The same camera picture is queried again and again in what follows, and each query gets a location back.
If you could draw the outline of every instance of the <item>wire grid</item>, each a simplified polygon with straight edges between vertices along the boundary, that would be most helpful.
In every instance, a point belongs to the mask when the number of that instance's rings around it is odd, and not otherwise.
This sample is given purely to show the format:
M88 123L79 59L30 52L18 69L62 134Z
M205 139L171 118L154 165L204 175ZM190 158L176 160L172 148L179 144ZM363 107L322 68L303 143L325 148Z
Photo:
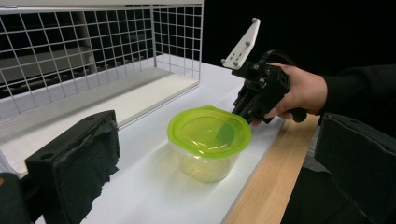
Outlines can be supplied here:
M202 5L0 10L0 119L151 67L199 79Z

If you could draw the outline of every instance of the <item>wooden surface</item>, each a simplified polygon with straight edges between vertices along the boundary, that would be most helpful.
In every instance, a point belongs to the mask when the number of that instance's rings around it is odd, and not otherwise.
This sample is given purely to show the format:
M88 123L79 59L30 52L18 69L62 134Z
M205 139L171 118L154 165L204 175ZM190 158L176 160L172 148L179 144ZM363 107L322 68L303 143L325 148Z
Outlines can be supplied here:
M280 223L318 119L285 121L222 223Z

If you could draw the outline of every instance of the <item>human hand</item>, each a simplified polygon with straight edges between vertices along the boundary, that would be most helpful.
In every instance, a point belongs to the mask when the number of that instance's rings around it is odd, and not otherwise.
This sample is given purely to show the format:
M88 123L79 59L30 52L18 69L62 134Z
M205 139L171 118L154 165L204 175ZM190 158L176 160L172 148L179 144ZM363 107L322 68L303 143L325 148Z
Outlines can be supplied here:
M268 114L264 115L265 118L280 116L283 119L293 119L289 110L298 107L305 109L308 114L317 114L320 111L327 99L327 85L323 77L292 65L269 64L280 66L289 75L290 91ZM257 126L261 122L254 120L252 125Z

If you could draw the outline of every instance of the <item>black sleeve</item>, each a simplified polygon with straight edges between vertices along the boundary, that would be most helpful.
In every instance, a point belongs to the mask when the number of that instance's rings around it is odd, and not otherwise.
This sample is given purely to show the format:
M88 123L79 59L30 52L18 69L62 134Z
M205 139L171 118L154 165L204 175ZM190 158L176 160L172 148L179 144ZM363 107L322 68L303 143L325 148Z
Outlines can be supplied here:
M380 131L396 130L396 64L349 68L323 76L328 97L321 113L359 119Z

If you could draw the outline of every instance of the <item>plastic food container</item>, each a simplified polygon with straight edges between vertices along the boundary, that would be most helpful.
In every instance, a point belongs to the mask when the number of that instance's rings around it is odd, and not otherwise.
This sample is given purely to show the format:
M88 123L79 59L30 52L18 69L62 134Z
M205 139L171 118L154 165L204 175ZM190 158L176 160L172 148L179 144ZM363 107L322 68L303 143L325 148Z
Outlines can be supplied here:
M226 177L251 139L250 126L243 118L212 105L177 114L167 134L181 170L202 182Z

